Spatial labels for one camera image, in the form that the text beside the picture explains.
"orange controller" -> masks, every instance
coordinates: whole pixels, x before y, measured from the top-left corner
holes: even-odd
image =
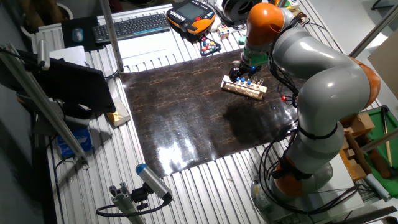
[[[202,35],[214,22],[215,12],[207,5],[188,0],[178,7],[169,9],[166,13],[167,19],[183,32]]]

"keyboard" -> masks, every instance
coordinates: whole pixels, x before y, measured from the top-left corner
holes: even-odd
[[[123,40],[164,32],[170,29],[170,25],[165,14],[155,14],[128,21],[115,22],[114,28],[118,40]],[[93,27],[93,32],[97,44],[111,42],[106,25]]]

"black monitor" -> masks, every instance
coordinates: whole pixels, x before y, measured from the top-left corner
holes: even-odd
[[[18,53],[30,61],[37,61],[36,54],[21,50]],[[62,59],[50,59],[49,70],[32,73],[48,97],[68,104],[84,105],[101,113],[116,111],[108,84],[100,70],[68,63]],[[2,60],[0,84],[15,91],[24,91]]]

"mouse pad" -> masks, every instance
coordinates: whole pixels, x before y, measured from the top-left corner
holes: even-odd
[[[103,45],[97,45],[94,39],[93,27],[98,26],[98,21],[96,16],[86,17],[81,19],[72,19],[70,21],[61,23],[61,25],[62,25],[63,44],[65,48],[84,46],[85,52],[89,52],[92,50],[100,50],[104,48]],[[72,30],[76,28],[83,29],[84,40],[80,43],[76,43],[72,40]]]
[[[297,119],[267,67],[257,73],[267,87],[261,101],[221,90],[241,52],[121,77],[145,163],[159,177],[270,142]]]

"white paper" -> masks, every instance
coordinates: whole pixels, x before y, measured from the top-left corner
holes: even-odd
[[[166,56],[170,49],[169,43],[174,43],[171,31],[135,37],[118,41],[120,55],[124,66],[137,65],[156,58]]]
[[[61,59],[76,65],[86,66],[85,48],[83,46],[69,47],[67,49],[54,50],[50,52],[50,58]]]

